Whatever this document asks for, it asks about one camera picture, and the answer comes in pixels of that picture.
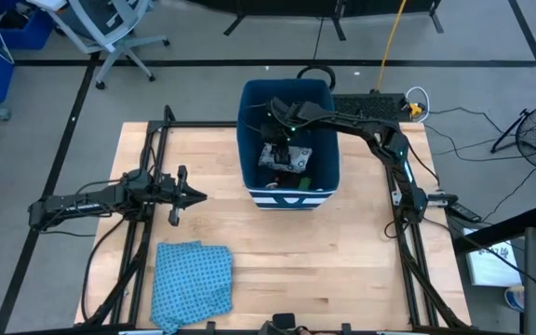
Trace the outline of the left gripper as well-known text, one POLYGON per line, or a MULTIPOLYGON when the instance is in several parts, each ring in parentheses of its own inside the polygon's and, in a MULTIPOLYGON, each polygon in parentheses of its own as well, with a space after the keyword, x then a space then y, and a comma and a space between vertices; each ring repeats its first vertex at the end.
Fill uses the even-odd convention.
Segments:
MULTIPOLYGON (((168 222, 177 227, 180 224, 180 212, 184 210, 184 191, 183 187, 187 179, 187 168, 185 165, 178 166, 176 176, 170 173, 162 174, 158 182, 159 192, 156 200, 159 203, 170 204, 172 206, 168 214, 168 222)), ((207 195, 197 191, 191 186, 186 186, 186 207, 204 202, 207 195)))

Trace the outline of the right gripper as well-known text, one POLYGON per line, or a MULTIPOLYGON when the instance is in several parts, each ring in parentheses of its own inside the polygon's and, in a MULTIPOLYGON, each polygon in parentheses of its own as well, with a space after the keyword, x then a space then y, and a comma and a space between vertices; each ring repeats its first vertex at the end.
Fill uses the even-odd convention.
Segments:
MULTIPOLYGON (((298 101, 286 104, 279 98, 268 100, 261 118, 262 138, 272 144, 284 145, 299 135, 303 128, 303 121, 299 118, 301 107, 302 103, 298 101)), ((291 158, 287 145, 281 150, 276 145, 272 146, 274 161, 289 164, 291 158)))

